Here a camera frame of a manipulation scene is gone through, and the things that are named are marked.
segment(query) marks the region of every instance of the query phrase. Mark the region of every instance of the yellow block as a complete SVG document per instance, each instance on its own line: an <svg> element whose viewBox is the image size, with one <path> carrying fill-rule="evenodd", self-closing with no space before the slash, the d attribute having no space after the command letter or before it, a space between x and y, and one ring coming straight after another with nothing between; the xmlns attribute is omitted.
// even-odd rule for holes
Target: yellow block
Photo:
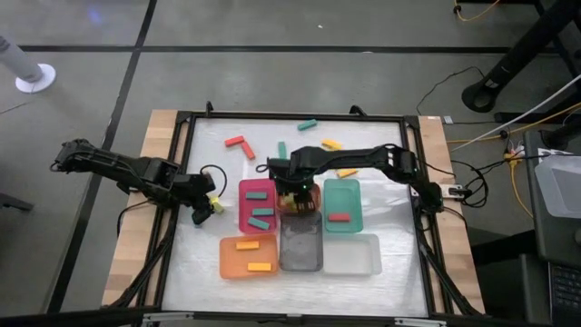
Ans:
<svg viewBox="0 0 581 327"><path fill-rule="evenodd" d="M330 140L330 139L324 139L322 142L323 146L329 148L330 150L340 150L343 148L343 145L341 145L339 142Z"/></svg>
<svg viewBox="0 0 581 327"><path fill-rule="evenodd" d="M216 213L224 212L224 207L220 204L220 200L218 199L217 196L213 196L210 198L210 204L212 205Z"/></svg>
<svg viewBox="0 0 581 327"><path fill-rule="evenodd" d="M271 269L270 263L248 263L249 272L269 272Z"/></svg>
<svg viewBox="0 0 581 327"><path fill-rule="evenodd" d="M256 250L260 246L258 241L236 242L236 250Z"/></svg>
<svg viewBox="0 0 581 327"><path fill-rule="evenodd" d="M357 172L357 169L339 169L337 171L337 176L339 178L345 178L347 176L351 176Z"/></svg>

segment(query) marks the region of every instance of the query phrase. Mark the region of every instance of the clear plastic bin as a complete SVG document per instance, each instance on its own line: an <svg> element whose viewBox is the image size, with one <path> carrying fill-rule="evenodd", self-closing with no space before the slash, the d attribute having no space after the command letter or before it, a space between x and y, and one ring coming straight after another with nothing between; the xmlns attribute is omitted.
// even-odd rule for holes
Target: clear plastic bin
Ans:
<svg viewBox="0 0 581 327"><path fill-rule="evenodd" d="M581 156L549 156L535 168L549 213L581 218Z"/></svg>

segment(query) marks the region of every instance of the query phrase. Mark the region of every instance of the red block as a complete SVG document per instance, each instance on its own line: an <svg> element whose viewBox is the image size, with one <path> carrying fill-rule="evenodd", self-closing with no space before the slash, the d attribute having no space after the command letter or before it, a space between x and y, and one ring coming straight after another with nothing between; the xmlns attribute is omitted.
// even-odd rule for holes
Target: red block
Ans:
<svg viewBox="0 0 581 327"><path fill-rule="evenodd" d="M228 139L224 142L226 143L226 146L233 146L236 144L241 144L242 142L244 142L244 136L240 135L240 136L232 137L231 139Z"/></svg>
<svg viewBox="0 0 581 327"><path fill-rule="evenodd" d="M252 151L251 147L246 142L242 142L242 150L244 150L244 153L246 154L246 156L248 157L249 160L252 160L255 158L254 152Z"/></svg>
<svg viewBox="0 0 581 327"><path fill-rule="evenodd" d="M329 221L335 223L348 223L351 221L348 213L330 213Z"/></svg>

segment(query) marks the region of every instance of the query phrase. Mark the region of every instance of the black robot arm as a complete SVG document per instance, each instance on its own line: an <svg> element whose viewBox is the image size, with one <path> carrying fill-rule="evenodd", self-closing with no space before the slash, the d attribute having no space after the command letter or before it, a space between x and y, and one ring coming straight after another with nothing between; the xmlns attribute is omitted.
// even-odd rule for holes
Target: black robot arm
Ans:
<svg viewBox="0 0 581 327"><path fill-rule="evenodd" d="M305 146L290 154L290 160L268 159L267 168L277 193L295 193L299 208L311 200L313 177L329 169L376 168L396 183L409 184L419 194L421 209L427 213L442 211L442 192L418 171L416 155L395 144L371 149L325 151Z"/></svg>
<svg viewBox="0 0 581 327"><path fill-rule="evenodd" d="M181 174L179 165L161 158L132 158L99 149L87 140L63 143L54 159L55 172L91 172L117 182L124 192L137 189L163 207L183 204L192 207L193 222L203 223L213 213L207 193L215 190L207 173Z"/></svg>

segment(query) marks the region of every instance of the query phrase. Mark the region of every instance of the teal bin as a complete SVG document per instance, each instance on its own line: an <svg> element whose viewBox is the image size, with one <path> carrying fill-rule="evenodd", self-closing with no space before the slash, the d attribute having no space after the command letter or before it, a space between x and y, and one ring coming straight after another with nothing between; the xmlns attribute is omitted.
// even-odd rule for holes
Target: teal bin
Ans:
<svg viewBox="0 0 581 327"><path fill-rule="evenodd" d="M330 222L332 213L348 213L349 222ZM330 233L358 233L363 230L361 190L356 179L328 179L323 185L323 220Z"/></svg>

